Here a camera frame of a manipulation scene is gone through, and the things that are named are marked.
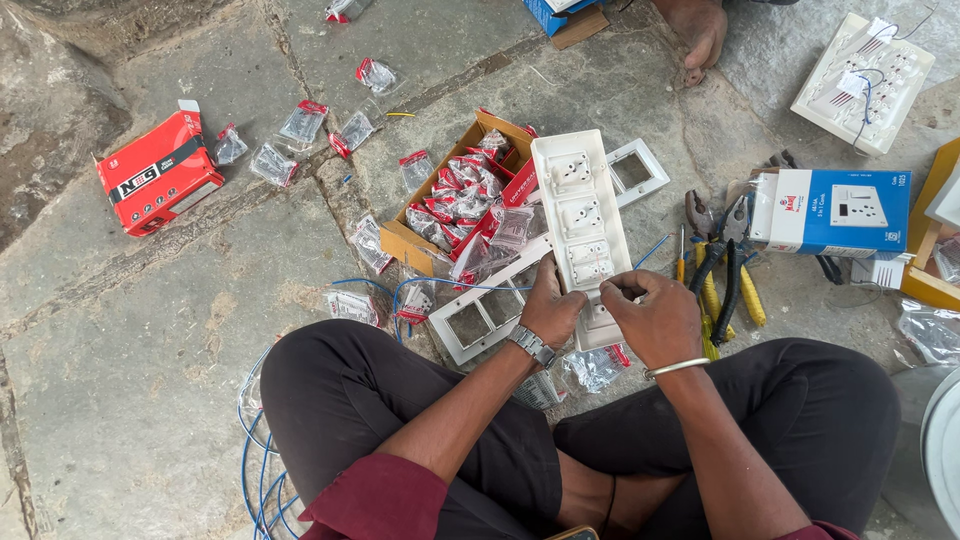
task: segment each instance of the brand logo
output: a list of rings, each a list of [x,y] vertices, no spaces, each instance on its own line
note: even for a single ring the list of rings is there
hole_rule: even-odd
[[[799,212],[800,209],[797,207],[797,196],[796,195],[787,195],[780,199],[780,205],[786,211]]]
[[[133,175],[132,178],[126,182],[117,186],[120,190],[120,200],[124,200],[127,197],[130,197],[137,189],[143,187],[151,180],[155,180],[160,176],[160,172],[156,170],[156,165],[150,165],[146,169],[143,169],[139,173]]]

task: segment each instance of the switch box packaging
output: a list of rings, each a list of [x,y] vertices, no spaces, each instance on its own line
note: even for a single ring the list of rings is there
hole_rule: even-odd
[[[771,202],[754,212],[755,223],[770,223],[768,250],[852,258],[906,251],[910,171],[781,169]]]
[[[147,134],[96,159],[104,191],[131,236],[156,231],[224,184],[204,147],[200,106],[179,105]]]

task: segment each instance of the man's hand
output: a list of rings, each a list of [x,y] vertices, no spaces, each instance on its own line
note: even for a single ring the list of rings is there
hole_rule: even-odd
[[[632,270],[600,283],[600,300],[648,369],[703,356],[700,309],[682,283]]]
[[[721,0],[653,0],[653,3],[690,47],[684,59],[686,85],[698,85],[704,80],[704,69],[713,67],[720,58],[723,39],[727,36],[727,13]]]
[[[553,252],[540,259],[534,288],[530,291],[527,303],[520,314],[520,325],[537,335],[543,343],[554,351],[566,343],[577,325],[577,316],[587,303],[587,294],[583,291],[571,291],[560,294],[557,282],[557,263]]]

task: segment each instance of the man's left hand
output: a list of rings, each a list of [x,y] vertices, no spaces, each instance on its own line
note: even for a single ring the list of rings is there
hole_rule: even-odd
[[[543,343],[554,351],[566,343],[577,325],[577,316],[587,304],[587,294],[575,290],[565,295],[560,293],[557,282],[557,263],[553,252],[540,259],[534,288],[520,314],[520,325],[535,333]]]

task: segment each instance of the switch board with wires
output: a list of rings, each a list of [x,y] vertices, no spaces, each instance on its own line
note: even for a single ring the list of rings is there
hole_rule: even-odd
[[[897,34],[897,24],[848,13],[790,109],[860,152],[886,154],[934,61]]]

